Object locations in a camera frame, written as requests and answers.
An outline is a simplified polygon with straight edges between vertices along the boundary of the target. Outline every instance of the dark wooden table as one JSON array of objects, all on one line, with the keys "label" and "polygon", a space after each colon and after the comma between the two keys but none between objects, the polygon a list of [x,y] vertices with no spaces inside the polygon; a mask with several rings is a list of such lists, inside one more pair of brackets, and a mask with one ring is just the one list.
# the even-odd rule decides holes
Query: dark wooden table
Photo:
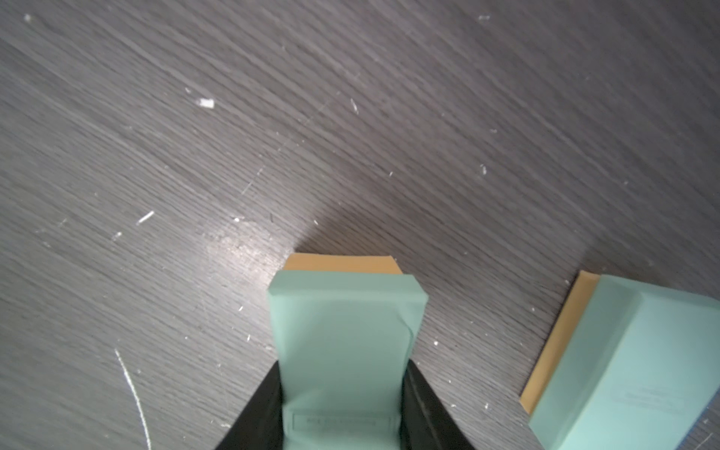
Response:
[{"label": "dark wooden table", "polygon": [[[539,449],[518,396],[578,269],[720,297],[718,23],[712,0],[3,1],[0,447],[145,448],[119,354],[155,449],[214,448],[275,360],[265,288],[312,251],[397,257],[463,431]],[[719,426],[716,401],[683,448]]]}]

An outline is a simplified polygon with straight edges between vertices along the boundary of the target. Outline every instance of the white debris speck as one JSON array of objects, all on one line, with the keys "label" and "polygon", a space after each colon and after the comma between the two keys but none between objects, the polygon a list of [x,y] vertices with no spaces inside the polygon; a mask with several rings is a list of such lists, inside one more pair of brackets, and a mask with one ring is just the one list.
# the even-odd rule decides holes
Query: white debris speck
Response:
[{"label": "white debris speck", "polygon": [[150,211],[148,214],[142,216],[140,220],[138,220],[138,225],[145,222],[147,219],[151,218],[155,214],[155,211]]},{"label": "white debris speck", "polygon": [[195,104],[201,108],[215,108],[215,100],[213,99],[198,99]]}]

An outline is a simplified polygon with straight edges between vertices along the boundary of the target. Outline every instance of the scratch on table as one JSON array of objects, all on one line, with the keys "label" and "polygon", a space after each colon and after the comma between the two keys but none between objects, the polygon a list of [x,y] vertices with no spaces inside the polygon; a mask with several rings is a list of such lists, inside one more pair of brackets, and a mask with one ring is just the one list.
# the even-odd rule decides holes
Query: scratch on table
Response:
[{"label": "scratch on table", "polygon": [[253,179],[250,180],[250,182],[248,183],[248,185],[245,186],[245,189],[243,189],[243,191],[240,193],[240,195],[245,195],[245,193],[248,191],[248,189],[250,189],[250,186],[252,186],[253,183],[255,182],[255,180],[258,179],[258,177],[260,176],[260,174],[263,173],[263,170],[265,170],[265,164],[263,164],[263,166],[260,168],[260,170],[258,170],[258,173],[255,174],[255,176],[253,177]]},{"label": "scratch on table", "polygon": [[702,442],[698,444],[697,447],[695,447],[693,450],[698,450],[704,443],[706,443],[711,437],[713,437],[715,433],[710,433],[708,437],[706,437]]},{"label": "scratch on table", "polygon": [[117,348],[115,349],[115,354],[117,355],[117,360],[120,362],[120,366],[122,367],[123,373],[125,373],[125,380],[127,380],[127,384],[130,386],[130,391],[132,392],[132,396],[135,398],[135,404],[138,406],[138,411],[140,412],[140,422],[143,423],[143,430],[145,431],[145,441],[148,445],[148,450],[152,450],[153,443],[150,442],[150,432],[148,431],[148,423],[145,422],[145,414],[143,414],[143,407],[140,405],[140,398],[138,397],[138,391],[135,390],[135,385],[132,383],[132,378],[130,377],[130,373],[127,371],[127,367],[125,367],[125,363],[122,361],[122,357],[120,356],[120,352],[117,351]]},{"label": "scratch on table", "polygon": [[[314,119],[316,115],[320,114],[320,113],[323,111],[323,109],[325,109],[325,107],[328,106],[328,105],[330,104],[330,102],[333,101],[333,100],[335,99],[335,97],[338,96],[338,94],[340,94],[340,91],[338,91],[337,94],[335,94],[335,95],[332,96],[331,98],[325,100],[325,103],[323,103],[323,105],[322,105],[321,107],[319,107],[319,108],[315,111],[314,114],[308,116],[307,119],[305,119],[305,121],[302,123],[302,126],[303,126],[303,127],[307,126],[307,124],[310,123],[310,121],[311,121],[312,119]],[[278,152],[281,152],[282,149],[285,148],[285,146],[287,145],[288,142],[290,142],[290,138],[287,138],[287,139],[285,140],[285,142],[284,142],[282,145],[280,145],[280,148],[278,148],[277,151],[278,151]]]}]

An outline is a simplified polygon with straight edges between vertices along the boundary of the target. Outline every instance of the small white paper piece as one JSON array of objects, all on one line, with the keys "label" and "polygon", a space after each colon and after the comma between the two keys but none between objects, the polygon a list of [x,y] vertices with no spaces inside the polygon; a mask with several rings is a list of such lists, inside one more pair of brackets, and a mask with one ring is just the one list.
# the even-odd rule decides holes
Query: small white paper piece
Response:
[{"label": "small white paper piece", "polygon": [[145,222],[147,219],[151,218],[152,216],[154,216],[154,214],[155,214],[155,211],[153,210],[153,211],[150,211],[148,214],[142,216],[140,218],[140,220],[138,220],[138,225]]},{"label": "small white paper piece", "polygon": [[213,109],[215,108],[215,100],[213,99],[198,99],[197,106],[201,108]]}]

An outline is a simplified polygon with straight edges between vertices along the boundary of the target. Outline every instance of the tan cardboard edge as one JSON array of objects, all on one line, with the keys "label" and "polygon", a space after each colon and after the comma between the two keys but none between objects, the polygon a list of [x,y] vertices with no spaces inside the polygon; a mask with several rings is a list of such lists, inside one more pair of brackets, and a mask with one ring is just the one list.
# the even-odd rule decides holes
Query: tan cardboard edge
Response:
[{"label": "tan cardboard edge", "polygon": [[293,253],[287,257],[285,266],[282,269],[402,275],[400,267],[392,256],[334,256]]},{"label": "tan cardboard edge", "polygon": [[542,393],[550,383],[550,378],[552,378],[552,374],[555,372],[560,358],[562,358],[562,354],[570,342],[577,323],[580,322],[582,313],[593,296],[598,281],[600,281],[600,275],[597,274],[580,271],[577,275],[575,284],[572,285],[565,305],[557,317],[557,322],[555,322],[545,347],[540,353],[538,362],[535,364],[533,373],[530,375],[520,396],[520,404],[529,415],[532,415]]}]

